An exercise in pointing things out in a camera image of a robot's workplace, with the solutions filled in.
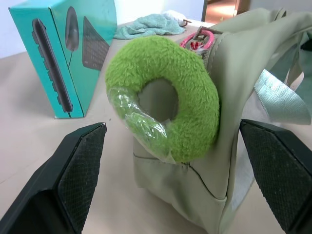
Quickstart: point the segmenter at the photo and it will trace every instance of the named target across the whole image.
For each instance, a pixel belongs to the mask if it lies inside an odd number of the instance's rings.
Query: keyboard box
[[[114,0],[29,0],[9,11],[55,117],[86,116],[117,28]]]

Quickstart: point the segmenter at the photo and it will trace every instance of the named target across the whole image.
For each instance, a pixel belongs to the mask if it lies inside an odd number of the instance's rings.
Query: teal towel
[[[126,40],[152,35],[177,35],[183,32],[184,28],[180,27],[176,20],[151,14],[138,18],[131,25],[118,28],[114,38]]]

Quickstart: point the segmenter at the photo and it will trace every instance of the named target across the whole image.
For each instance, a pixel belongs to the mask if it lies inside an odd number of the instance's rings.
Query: pink carabiner
[[[205,49],[207,50],[214,42],[215,40],[215,36],[212,32],[210,31],[207,31],[207,30],[202,30],[201,31],[201,34],[202,35],[206,35],[206,36],[209,36],[209,40],[207,41],[207,43],[205,45],[203,45],[202,49]],[[191,40],[193,39],[193,37],[196,35],[196,33],[192,33],[190,34],[186,39],[183,40],[183,42],[180,43],[180,46],[185,48],[186,44]]]

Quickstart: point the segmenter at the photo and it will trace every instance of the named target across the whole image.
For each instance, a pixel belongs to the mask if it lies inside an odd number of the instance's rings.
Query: green fuzzy donut
[[[169,80],[179,100],[178,113],[166,126],[137,105],[137,93],[157,78]],[[201,57],[173,41],[152,36],[126,44],[107,68],[106,87],[117,114],[159,159],[188,162],[203,157],[214,143],[219,125],[216,87]]]

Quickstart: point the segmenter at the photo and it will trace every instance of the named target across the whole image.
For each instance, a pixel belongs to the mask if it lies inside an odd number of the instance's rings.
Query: beige table surface
[[[173,40],[195,31],[170,37]],[[0,59],[0,218],[32,173],[77,128],[106,122],[98,184],[84,234],[204,234],[169,204],[137,188],[133,175],[132,135],[109,105],[105,68],[126,41],[114,40],[85,118],[54,119],[37,73],[27,55]],[[311,148],[311,130],[295,133]],[[240,207],[229,234],[283,234],[257,184]]]

